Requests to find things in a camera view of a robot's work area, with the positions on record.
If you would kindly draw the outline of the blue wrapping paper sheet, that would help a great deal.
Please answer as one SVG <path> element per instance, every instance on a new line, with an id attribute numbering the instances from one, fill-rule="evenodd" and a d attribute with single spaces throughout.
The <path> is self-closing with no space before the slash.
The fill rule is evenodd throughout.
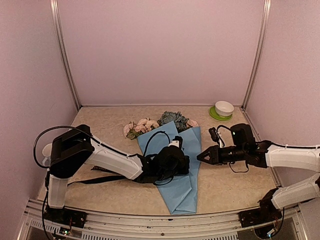
<path id="1" fill-rule="evenodd" d="M 142 152 L 157 154 L 169 143 L 168 139 L 182 137 L 183 153 L 189 156 L 189 173 L 178 175 L 173 180 L 158 181 L 157 187 L 170 214 L 184 215 L 195 214 L 198 203 L 198 173 L 200 161 L 197 155 L 201 153 L 201 128 L 191 127 L 182 132 L 178 132 L 173 121 L 164 124 L 150 132 L 137 137 L 138 145 Z"/>

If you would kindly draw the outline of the blue fake hydrangea flower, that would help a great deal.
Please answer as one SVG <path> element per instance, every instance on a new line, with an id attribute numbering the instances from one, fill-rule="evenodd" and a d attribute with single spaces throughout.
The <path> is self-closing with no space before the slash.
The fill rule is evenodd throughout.
<path id="1" fill-rule="evenodd" d="M 189 127 L 188 125 L 189 119 L 186 118 L 181 112 L 172 112 L 172 111 L 165 111 L 160 119 L 157 120 L 159 126 L 163 126 L 167 123 L 174 122 L 174 125 L 179 133 L 187 130 Z"/>

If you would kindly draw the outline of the pink fake rose stem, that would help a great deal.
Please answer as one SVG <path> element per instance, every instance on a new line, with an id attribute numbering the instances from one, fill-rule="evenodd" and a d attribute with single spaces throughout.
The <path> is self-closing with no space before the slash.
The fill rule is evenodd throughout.
<path id="1" fill-rule="evenodd" d="M 139 134 L 144 134 L 158 128 L 159 126 L 160 125 L 156 120 L 151 120 L 150 118 L 142 118 L 138 121 L 138 123 L 134 127 L 134 130 Z"/>

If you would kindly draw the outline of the small pink rose stem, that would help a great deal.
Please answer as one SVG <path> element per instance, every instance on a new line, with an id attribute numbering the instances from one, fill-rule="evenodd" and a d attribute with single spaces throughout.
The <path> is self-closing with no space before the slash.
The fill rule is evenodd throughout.
<path id="1" fill-rule="evenodd" d="M 123 128 L 123 135 L 130 140 L 137 138 L 140 133 L 135 130 L 136 124 L 134 122 L 129 122 Z"/>

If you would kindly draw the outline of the black strap ribbon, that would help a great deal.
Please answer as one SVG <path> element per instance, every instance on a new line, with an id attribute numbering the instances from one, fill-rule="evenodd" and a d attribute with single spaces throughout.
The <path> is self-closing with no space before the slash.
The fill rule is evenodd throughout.
<path id="1" fill-rule="evenodd" d="M 91 171 L 100 171 L 104 173 L 115 173 L 113 171 L 110 171 L 106 168 L 100 167 L 100 166 L 94 166 Z M 101 183 L 106 183 L 106 182 L 113 182 L 113 181 L 118 181 L 118 180 L 124 180 L 126 179 L 125 176 L 116 174 L 116 175 L 108 175 L 108 176 L 103 176 L 103 177 L 97 177 L 97 178 L 92 178 L 92 179 L 86 179 L 86 180 L 79 180 L 79 181 L 73 181 L 67 184 L 67 186 L 70 186 L 72 184 L 85 184 L 85 185 L 92 185 L 92 184 L 101 184 Z"/>

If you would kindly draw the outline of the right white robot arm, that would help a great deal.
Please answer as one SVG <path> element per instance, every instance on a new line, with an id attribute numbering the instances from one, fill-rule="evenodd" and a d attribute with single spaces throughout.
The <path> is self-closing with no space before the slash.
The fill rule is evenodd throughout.
<path id="1" fill-rule="evenodd" d="M 231 165 L 244 161 L 258 168 L 287 167 L 313 171 L 315 174 L 287 187 L 270 190 L 260 201 L 256 218 L 266 222 L 276 210 L 286 206 L 319 198 L 320 148 L 319 146 L 280 145 L 269 140 L 256 141 L 250 125 L 239 123 L 228 128 L 233 145 L 225 146 L 218 129 L 209 129 L 216 143 L 197 156 L 197 160 L 210 165 Z"/>

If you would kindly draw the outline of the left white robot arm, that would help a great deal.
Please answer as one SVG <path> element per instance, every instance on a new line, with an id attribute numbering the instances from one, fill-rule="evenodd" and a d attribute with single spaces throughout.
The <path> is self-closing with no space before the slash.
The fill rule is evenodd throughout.
<path id="1" fill-rule="evenodd" d="M 156 185 L 159 181 L 171 181 L 175 176 L 189 173 L 190 158 L 182 150 L 183 139 L 180 136 L 170 139 L 158 153 L 130 154 L 95 138 L 88 125 L 66 125 L 64 128 L 67 130 L 65 133 L 42 149 L 42 155 L 50 160 L 50 164 L 38 164 L 47 170 L 45 202 L 50 214 L 61 223 L 70 218 L 70 211 L 65 207 L 67 187 L 71 184 L 69 179 L 84 164 L 115 173 L 83 181 L 87 185 L 122 179 Z"/>

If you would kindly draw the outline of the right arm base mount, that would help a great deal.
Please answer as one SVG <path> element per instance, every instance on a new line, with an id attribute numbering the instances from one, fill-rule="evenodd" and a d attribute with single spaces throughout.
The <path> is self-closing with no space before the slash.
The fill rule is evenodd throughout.
<path id="1" fill-rule="evenodd" d="M 270 190 L 261 200 L 259 200 L 259 207 L 243 210 L 238 213 L 242 228 L 272 222 L 283 217 L 283 210 L 276 208 L 272 203 L 272 197 L 276 190 L 277 188 Z"/>

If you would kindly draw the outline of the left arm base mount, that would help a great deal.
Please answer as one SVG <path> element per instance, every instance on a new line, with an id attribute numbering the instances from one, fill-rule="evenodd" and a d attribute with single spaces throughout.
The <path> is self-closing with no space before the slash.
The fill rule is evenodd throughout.
<path id="1" fill-rule="evenodd" d="M 87 213 L 80 210 L 73 210 L 69 208 L 52 208 L 49 207 L 47 199 L 45 198 L 42 203 L 41 210 L 41 220 L 42 223 L 45 220 L 51 221 L 53 223 L 58 223 L 62 225 L 76 228 L 84 228 L 85 222 L 87 219 Z"/>

